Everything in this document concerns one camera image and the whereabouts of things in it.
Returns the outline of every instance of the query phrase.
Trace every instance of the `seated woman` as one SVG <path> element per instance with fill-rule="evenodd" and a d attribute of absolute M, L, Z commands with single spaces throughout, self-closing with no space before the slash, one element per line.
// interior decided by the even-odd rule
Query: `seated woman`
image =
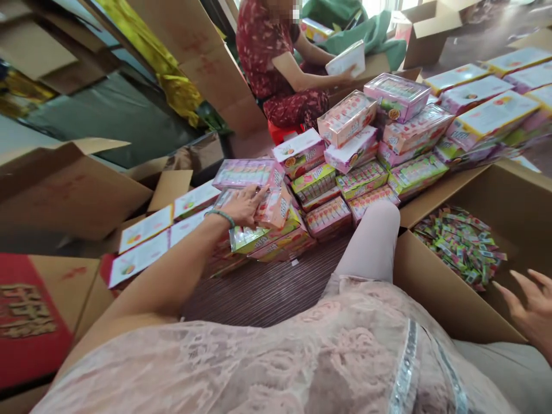
<path fill-rule="evenodd" d="M 296 0 L 241 0 L 236 45 L 241 65 L 266 117 L 279 128 L 305 124 L 329 110 L 327 89 L 352 82 L 351 67 L 328 76 L 335 56 L 311 44 L 293 22 Z M 293 49 L 301 54 L 301 66 Z"/>
<path fill-rule="evenodd" d="M 254 227 L 264 192 L 249 187 L 211 210 L 140 274 L 33 413 L 550 412 L 552 281 L 512 272 L 527 307 L 499 286 L 542 354 L 453 341 L 393 286 L 400 215 L 388 201 L 368 208 L 313 308 L 268 328 L 178 323 L 215 245 L 234 225 Z"/>

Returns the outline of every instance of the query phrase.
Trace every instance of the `candy box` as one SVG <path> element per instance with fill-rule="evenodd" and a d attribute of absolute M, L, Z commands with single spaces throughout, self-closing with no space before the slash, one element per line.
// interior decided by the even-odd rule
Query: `candy box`
<path fill-rule="evenodd" d="M 375 119 L 377 102 L 355 90 L 318 118 L 320 136 L 341 148 Z"/>
<path fill-rule="evenodd" d="M 234 227 L 234 229 L 230 230 L 232 252 L 240 254 L 253 253 L 299 227 L 303 227 L 303 229 L 306 230 L 303 220 L 293 207 L 289 209 L 286 223 L 280 230 L 268 230 L 260 227 L 257 227 L 256 230 L 252 230 L 247 227 Z"/>
<path fill-rule="evenodd" d="M 530 139 L 552 133 L 552 85 L 530 91 L 525 96 L 541 106 L 535 114 L 523 121 L 518 129 L 504 138 L 503 143 L 509 147 L 516 147 Z"/>
<path fill-rule="evenodd" d="M 335 179 L 345 200 L 369 193 L 387 182 L 389 173 L 377 162 L 370 161 Z"/>
<path fill-rule="evenodd" d="M 516 129 L 539 107 L 540 104 L 533 99 L 506 91 L 457 117 L 446 136 L 456 141 L 464 151 L 470 151 L 479 143 Z"/>
<path fill-rule="evenodd" d="M 401 201 L 433 184 L 449 168 L 434 154 L 426 154 L 389 171 L 389 186 Z"/>
<path fill-rule="evenodd" d="M 398 206 L 401 202 L 399 198 L 395 195 L 391 187 L 389 187 L 388 185 L 384 185 L 383 187 L 380 187 L 369 193 L 362 194 L 360 197 L 357 197 L 354 200 L 349 200 L 347 202 L 347 205 L 351 209 L 352 223 L 355 225 L 355 227 L 358 226 L 358 224 L 362 220 L 362 217 L 364 216 L 364 213 L 366 213 L 366 210 L 368 209 L 370 204 L 377 200 L 389 200 L 396 206 Z"/>
<path fill-rule="evenodd" d="M 441 95 L 440 105 L 451 114 L 459 116 L 510 89 L 513 89 L 513 85 L 508 82 L 496 76 L 487 76 L 446 91 Z"/>
<path fill-rule="evenodd" d="M 326 146 L 314 128 L 273 148 L 272 153 L 291 180 L 324 163 Z"/>
<path fill-rule="evenodd" d="M 547 62 L 551 59 L 552 53 L 528 47 L 487 60 L 481 63 L 481 67 L 490 70 L 495 76 L 503 78 L 513 72 Z"/>
<path fill-rule="evenodd" d="M 336 228 L 351 224 L 351 211 L 341 197 L 334 198 L 306 215 L 306 226 L 315 239 L 333 233 Z"/>
<path fill-rule="evenodd" d="M 121 232 L 119 254 L 124 253 L 169 228 L 173 223 L 172 217 L 173 205 L 170 204 L 151 216 L 146 217 L 144 220 L 140 220 L 138 223 L 124 229 Z"/>
<path fill-rule="evenodd" d="M 451 114 L 437 105 L 427 105 L 406 123 L 387 125 L 382 141 L 395 154 L 402 155 L 429 142 L 436 142 L 436 138 L 447 130 L 453 119 Z"/>
<path fill-rule="evenodd" d="M 547 62 L 514 72 L 505 76 L 504 80 L 511 83 L 517 93 L 524 95 L 533 89 L 552 83 L 552 63 Z"/>
<path fill-rule="evenodd" d="M 363 155 L 375 143 L 376 134 L 377 130 L 367 125 L 341 148 L 330 145 L 324 151 L 324 159 L 340 173 L 346 174 L 365 159 Z"/>
<path fill-rule="evenodd" d="M 302 204 L 301 207 L 305 213 L 308 213 L 315 208 L 320 207 L 323 204 L 326 204 L 328 201 L 338 197 L 341 194 L 341 190 L 339 187 L 334 186 L 333 188 L 326 191 L 324 194 L 319 195 L 316 198 L 313 198 L 312 200 L 307 201 L 306 203 Z"/>
<path fill-rule="evenodd" d="M 283 176 L 283 168 L 272 158 L 226 159 L 213 179 L 212 186 L 219 190 L 244 188 L 251 184 L 280 187 Z"/>
<path fill-rule="evenodd" d="M 379 111 L 401 124 L 427 104 L 431 88 L 391 74 L 381 74 L 364 85 L 364 93 L 379 103 Z"/>
<path fill-rule="evenodd" d="M 366 61 L 364 54 L 364 40 L 353 43 L 338 56 L 326 64 L 328 75 L 341 75 L 351 66 L 356 65 L 351 76 L 356 78 L 366 70 Z"/>
<path fill-rule="evenodd" d="M 174 201 L 174 221 L 180 221 L 210 206 L 220 195 L 213 180 L 196 187 Z"/>
<path fill-rule="evenodd" d="M 130 280 L 159 259 L 169 249 L 169 231 L 165 230 L 153 239 L 127 251 L 113 261 L 109 276 L 109 288 L 115 288 Z"/>
<path fill-rule="evenodd" d="M 299 227 L 291 233 L 280 237 L 278 240 L 272 241 L 264 247 L 254 251 L 247 257 L 257 259 L 261 262 L 270 262 L 279 254 L 280 249 L 284 248 L 292 242 L 296 242 L 301 239 L 307 239 L 308 237 L 309 233 L 307 233 L 305 229 Z"/>
<path fill-rule="evenodd" d="M 293 181 L 292 190 L 302 203 L 306 203 L 324 194 L 334 185 L 335 168 L 323 164 Z"/>
<path fill-rule="evenodd" d="M 431 87 L 433 94 L 438 97 L 443 92 L 465 83 L 489 76 L 490 72 L 473 63 L 468 63 L 456 69 L 443 72 L 439 75 L 424 79 L 424 83 Z"/>

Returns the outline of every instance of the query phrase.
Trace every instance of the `hand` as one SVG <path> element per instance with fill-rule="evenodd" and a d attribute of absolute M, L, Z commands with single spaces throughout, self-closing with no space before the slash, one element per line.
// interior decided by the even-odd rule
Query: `hand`
<path fill-rule="evenodd" d="M 243 190 L 237 191 L 220 210 L 232 217 L 237 226 L 255 229 L 253 215 L 268 189 L 268 187 L 263 187 L 257 193 L 257 186 L 249 185 Z"/>
<path fill-rule="evenodd" d="M 516 325 L 552 365 L 552 280 L 531 269 L 528 273 L 538 285 L 521 273 L 510 271 L 527 296 L 527 309 L 510 290 L 495 281 L 493 284 L 504 296 Z"/>

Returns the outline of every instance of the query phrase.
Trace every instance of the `open cardboard box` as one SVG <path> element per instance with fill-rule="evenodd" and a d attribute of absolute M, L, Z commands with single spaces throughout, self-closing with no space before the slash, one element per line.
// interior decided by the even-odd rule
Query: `open cardboard box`
<path fill-rule="evenodd" d="M 397 25 L 395 38 L 408 43 L 405 69 L 437 63 L 450 30 L 462 26 L 458 11 L 442 0 L 396 11 L 392 22 Z"/>
<path fill-rule="evenodd" d="M 476 293 L 411 232 L 444 203 L 462 207 L 491 226 L 500 251 L 508 255 L 495 280 L 526 303 L 509 270 L 536 269 L 552 275 L 552 179 L 501 160 L 444 178 L 401 209 L 401 226 L 407 231 L 397 241 L 393 283 L 454 339 L 525 343 L 492 284 Z"/>
<path fill-rule="evenodd" d="M 152 195 L 88 156 L 125 145 L 84 138 L 0 155 L 0 223 L 103 239 Z"/>

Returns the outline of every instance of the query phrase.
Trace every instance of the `candy wrapper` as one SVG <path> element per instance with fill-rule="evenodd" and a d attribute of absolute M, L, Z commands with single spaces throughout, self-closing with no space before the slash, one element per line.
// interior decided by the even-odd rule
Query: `candy wrapper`
<path fill-rule="evenodd" d="M 320 136 L 341 148 L 375 119 L 378 104 L 355 90 L 344 100 L 318 118 Z"/>
<path fill-rule="evenodd" d="M 130 281 L 131 278 L 163 256 L 169 249 L 168 237 L 169 231 L 165 230 L 160 235 L 116 258 L 109 275 L 109 288 L 113 289 Z"/>
<path fill-rule="evenodd" d="M 387 125 L 382 141 L 397 155 L 430 143 L 435 145 L 453 119 L 451 114 L 437 105 L 427 105 L 405 124 L 394 122 Z"/>
<path fill-rule="evenodd" d="M 384 185 L 377 190 L 363 194 L 360 197 L 355 198 L 354 200 L 349 200 L 347 204 L 351 209 L 352 223 L 355 227 L 358 226 L 358 224 L 362 220 L 362 217 L 364 217 L 364 213 L 366 213 L 366 210 L 368 210 L 370 204 L 378 200 L 388 200 L 396 206 L 398 206 L 401 202 L 399 198 L 395 195 L 391 187 L 389 187 L 388 185 Z"/>
<path fill-rule="evenodd" d="M 366 151 L 374 145 L 377 132 L 373 126 L 367 125 L 341 148 L 330 145 L 324 151 L 326 162 L 340 173 L 348 173 L 356 165 L 368 161 Z"/>
<path fill-rule="evenodd" d="M 547 62 L 514 72 L 505 76 L 504 80 L 511 83 L 517 93 L 524 95 L 552 83 L 552 63 Z"/>
<path fill-rule="evenodd" d="M 364 93 L 379 102 L 379 111 L 403 124 L 427 104 L 431 88 L 390 74 L 381 74 L 364 85 Z"/>
<path fill-rule="evenodd" d="M 298 243 L 304 240 L 309 240 L 311 237 L 303 228 L 288 233 L 284 237 L 280 237 L 263 248 L 249 254 L 247 257 L 257 259 L 260 262 L 272 262 L 276 256 L 278 256 L 287 246 L 292 243 Z"/>
<path fill-rule="evenodd" d="M 174 201 L 174 221 L 184 220 L 213 204 L 220 190 L 213 187 L 213 180 L 184 194 Z"/>
<path fill-rule="evenodd" d="M 521 126 L 511 132 L 503 143 L 509 147 L 518 147 L 523 142 L 552 133 L 552 85 L 544 86 L 525 95 L 538 102 L 540 109 L 529 116 Z"/>
<path fill-rule="evenodd" d="M 496 76 L 487 76 L 467 85 L 458 86 L 446 91 L 441 95 L 440 105 L 451 114 L 459 116 L 483 102 L 512 89 L 513 85 L 510 85 L 508 82 Z"/>
<path fill-rule="evenodd" d="M 504 137 L 539 107 L 533 99 L 507 91 L 457 117 L 446 136 L 470 151 L 483 142 Z"/>
<path fill-rule="evenodd" d="M 429 187 L 449 168 L 434 154 L 426 154 L 389 171 L 389 186 L 401 201 Z"/>
<path fill-rule="evenodd" d="M 481 63 L 495 76 L 503 78 L 513 72 L 552 60 L 552 53 L 534 47 L 518 49 L 515 52 L 499 56 Z"/>
<path fill-rule="evenodd" d="M 371 161 L 336 178 L 345 200 L 352 200 L 369 193 L 387 182 L 389 173 L 377 162 Z"/>
<path fill-rule="evenodd" d="M 489 75 L 490 72 L 488 70 L 480 68 L 473 63 L 468 63 L 456 69 L 424 79 L 424 84 L 431 87 L 433 94 L 438 97 L 449 89 L 476 81 L 477 79 Z"/>
<path fill-rule="evenodd" d="M 351 225 L 351 211 L 341 197 L 334 198 L 306 215 L 306 226 L 315 239 L 322 239 L 338 228 Z"/>
<path fill-rule="evenodd" d="M 119 254 L 138 246 L 169 228 L 173 223 L 173 209 L 172 204 L 168 205 L 144 220 L 140 220 L 138 223 L 124 229 L 121 233 Z"/>
<path fill-rule="evenodd" d="M 302 209 L 305 213 L 308 213 L 315 208 L 320 207 L 321 205 L 326 204 L 328 201 L 333 200 L 336 197 L 339 197 L 341 194 L 341 189 L 337 186 L 334 186 L 333 188 L 326 191 L 324 194 L 319 195 L 316 198 L 313 198 L 310 201 L 307 201 L 306 203 L 302 204 Z"/>
<path fill-rule="evenodd" d="M 240 254 L 253 253 L 299 227 L 302 227 L 303 230 L 306 231 L 303 220 L 293 207 L 289 209 L 286 223 L 280 230 L 268 230 L 260 227 L 257 227 L 256 230 L 252 230 L 247 227 L 235 227 L 230 230 L 232 252 Z"/>
<path fill-rule="evenodd" d="M 311 128 L 273 148 L 272 152 L 287 176 L 294 180 L 323 164 L 325 149 L 324 140 Z"/>
<path fill-rule="evenodd" d="M 323 164 L 300 176 L 292 183 L 292 190 L 302 203 L 324 194 L 335 185 L 335 168 Z"/>
<path fill-rule="evenodd" d="M 250 184 L 258 187 L 280 187 L 283 176 L 283 168 L 271 158 L 226 159 L 212 185 L 219 190 L 244 188 Z"/>
<path fill-rule="evenodd" d="M 414 235 L 477 292 L 484 292 L 500 263 L 491 228 L 459 207 L 444 206 L 413 229 Z"/>

